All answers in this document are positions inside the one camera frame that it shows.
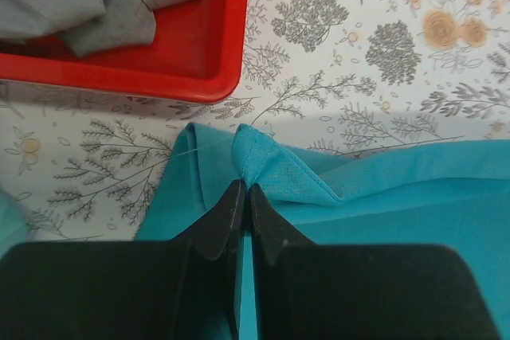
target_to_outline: blue fabric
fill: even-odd
[[[231,181],[259,183],[320,244],[428,243],[457,250],[510,338],[510,141],[439,143],[361,160],[291,147],[248,126],[191,124],[179,136],[137,239],[166,240],[213,207]],[[241,338],[257,338],[249,238]]]
[[[0,190],[0,257],[26,240],[26,223],[18,207]]]

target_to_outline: teal cloth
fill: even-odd
[[[26,240],[27,228],[19,208],[0,190],[0,258]]]
[[[138,240],[167,240],[213,207],[234,179],[259,183],[319,244],[443,244],[471,267],[510,338],[510,141],[439,143],[360,160],[284,147],[245,125],[197,124],[178,137]],[[241,337],[257,338],[245,238]]]

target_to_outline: floral tablecloth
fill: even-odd
[[[132,238],[189,122],[356,158],[508,138],[510,0],[249,0],[246,20],[218,105],[0,82],[0,185],[30,239]]]

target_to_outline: red plastic container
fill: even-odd
[[[0,78],[201,104],[237,86],[247,0],[198,0],[156,11],[155,41],[76,59],[55,37],[0,44]]]

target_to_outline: table surface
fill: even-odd
[[[0,185],[32,240],[130,239],[190,122],[356,158],[506,139],[508,28],[510,0],[249,0],[218,105],[0,82]]]

